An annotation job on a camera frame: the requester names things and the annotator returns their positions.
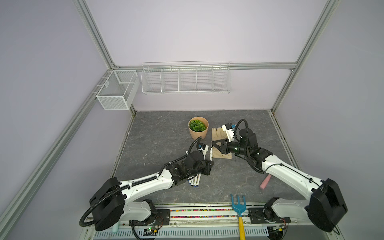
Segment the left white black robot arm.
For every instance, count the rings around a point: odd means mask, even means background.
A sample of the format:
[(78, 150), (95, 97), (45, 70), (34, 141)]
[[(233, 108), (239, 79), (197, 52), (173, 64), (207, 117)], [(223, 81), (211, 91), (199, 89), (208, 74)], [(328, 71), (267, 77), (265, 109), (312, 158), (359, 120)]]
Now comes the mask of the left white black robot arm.
[(214, 164), (198, 150), (164, 164), (157, 173), (146, 177), (129, 181), (110, 178), (91, 197), (90, 208), (81, 216), (79, 225), (93, 225), (100, 232), (121, 218), (145, 222), (155, 215), (156, 208), (151, 201), (140, 201), (141, 198), (184, 184), (199, 174), (208, 176)]

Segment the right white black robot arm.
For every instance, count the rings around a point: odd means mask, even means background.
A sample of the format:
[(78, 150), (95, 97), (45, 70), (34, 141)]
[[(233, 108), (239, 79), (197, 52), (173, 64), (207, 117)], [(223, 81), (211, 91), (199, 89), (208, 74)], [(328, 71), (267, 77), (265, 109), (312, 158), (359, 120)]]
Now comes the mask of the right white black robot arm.
[(241, 129), (239, 136), (226, 126), (212, 129), (212, 147), (221, 154), (235, 154), (261, 174), (274, 176), (296, 190), (303, 200), (271, 198), (260, 217), (267, 222), (293, 218), (311, 221), (325, 232), (332, 232), (347, 213), (348, 208), (339, 185), (306, 174), (279, 159), (272, 152), (259, 147), (257, 136), (249, 129)]

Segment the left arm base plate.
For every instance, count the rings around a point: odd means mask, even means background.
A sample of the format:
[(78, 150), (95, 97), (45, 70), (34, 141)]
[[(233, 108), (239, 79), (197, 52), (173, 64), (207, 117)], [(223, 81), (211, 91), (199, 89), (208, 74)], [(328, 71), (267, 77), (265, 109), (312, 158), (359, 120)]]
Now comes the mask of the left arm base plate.
[(168, 226), (171, 219), (170, 209), (157, 209), (144, 221), (132, 221), (135, 226)]

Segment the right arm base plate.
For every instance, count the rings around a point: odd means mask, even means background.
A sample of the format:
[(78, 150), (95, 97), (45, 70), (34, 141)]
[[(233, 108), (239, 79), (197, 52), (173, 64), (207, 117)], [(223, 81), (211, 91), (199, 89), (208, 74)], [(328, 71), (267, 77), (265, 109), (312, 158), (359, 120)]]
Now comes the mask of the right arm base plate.
[(249, 208), (248, 217), (252, 224), (289, 224), (290, 218), (280, 218), (272, 210), (263, 207)]

